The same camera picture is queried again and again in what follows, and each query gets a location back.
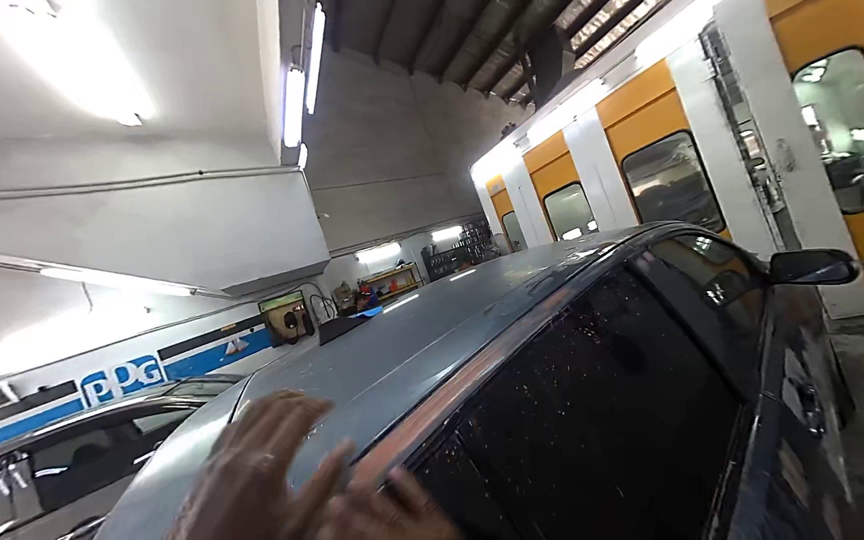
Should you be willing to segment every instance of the hand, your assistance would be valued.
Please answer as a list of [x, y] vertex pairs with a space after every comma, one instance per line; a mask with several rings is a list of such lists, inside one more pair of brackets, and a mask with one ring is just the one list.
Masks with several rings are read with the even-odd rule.
[[291, 390], [258, 399], [222, 430], [168, 540], [299, 540], [318, 529], [352, 443], [343, 443], [293, 495], [286, 473], [325, 399]]
[[385, 490], [352, 487], [329, 503], [318, 540], [462, 540], [462, 534], [415, 477], [401, 468], [389, 473], [401, 502]]

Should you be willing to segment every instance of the tinted window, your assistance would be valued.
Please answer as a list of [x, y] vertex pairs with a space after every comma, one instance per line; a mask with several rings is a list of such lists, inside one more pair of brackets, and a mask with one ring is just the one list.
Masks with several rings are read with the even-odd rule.
[[509, 236], [511, 251], [524, 250], [525, 235], [522, 234], [522, 227], [519, 225], [519, 218], [515, 212], [512, 211], [502, 216], [502, 227], [505, 227], [505, 234]]
[[461, 411], [479, 470], [543, 538], [698, 538], [739, 400], [632, 276], [609, 278]]
[[717, 313], [758, 345], [762, 327], [762, 283], [738, 251], [707, 236], [684, 234], [659, 242], [652, 253], [687, 277]]
[[51, 512], [138, 472], [191, 409], [69, 429], [28, 449], [42, 510]]
[[519, 538], [456, 435], [412, 469], [466, 540]]
[[816, 60], [793, 86], [839, 208], [864, 212], [864, 55], [850, 49]]
[[675, 220], [715, 233], [725, 229], [690, 132], [672, 133], [630, 153], [622, 171], [643, 223]]
[[552, 222], [556, 239], [572, 240], [582, 235], [595, 233], [593, 210], [589, 207], [582, 185], [570, 183], [566, 187], [545, 196], [545, 211]]

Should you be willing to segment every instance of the car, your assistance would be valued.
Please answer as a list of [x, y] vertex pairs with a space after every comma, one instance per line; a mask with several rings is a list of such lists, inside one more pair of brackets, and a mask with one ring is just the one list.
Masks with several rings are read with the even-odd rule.
[[1, 443], [0, 538], [90, 538], [162, 441], [241, 380], [166, 382]]
[[289, 485], [349, 437], [354, 482], [402, 465], [468, 537], [841, 538], [851, 398], [814, 286], [858, 272], [667, 222], [499, 257], [210, 401], [97, 539], [164, 538], [222, 428], [284, 388], [335, 402]]

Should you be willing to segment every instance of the blue stripe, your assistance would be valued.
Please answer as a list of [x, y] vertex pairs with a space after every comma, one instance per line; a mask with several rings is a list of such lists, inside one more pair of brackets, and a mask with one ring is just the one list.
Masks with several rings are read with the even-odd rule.
[[229, 346], [229, 342], [225, 342], [222, 345], [216, 345], [210, 349], [197, 352], [191, 356], [162, 366], [165, 370], [166, 378], [174, 381], [175, 379], [204, 375], [272, 347], [269, 329], [265, 327], [242, 335], [239, 339], [245, 341], [248, 346], [244, 350], [239, 350], [233, 354], [226, 355], [226, 348]]
[[0, 443], [9, 439], [22, 436], [59, 420], [66, 416], [82, 411], [85, 406], [81, 399], [72, 399], [61, 405], [47, 408], [41, 412], [36, 412], [17, 422], [8, 423], [0, 427]]

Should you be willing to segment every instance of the dark blue car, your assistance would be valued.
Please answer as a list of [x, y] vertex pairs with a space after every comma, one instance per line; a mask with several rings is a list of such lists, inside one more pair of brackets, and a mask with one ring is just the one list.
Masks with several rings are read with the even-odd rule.
[[297, 388], [336, 408], [293, 485], [348, 436], [357, 480], [404, 464], [468, 538], [841, 538], [852, 401], [812, 285], [857, 275], [681, 223], [498, 258], [210, 401], [98, 537], [162, 539], [222, 427]]

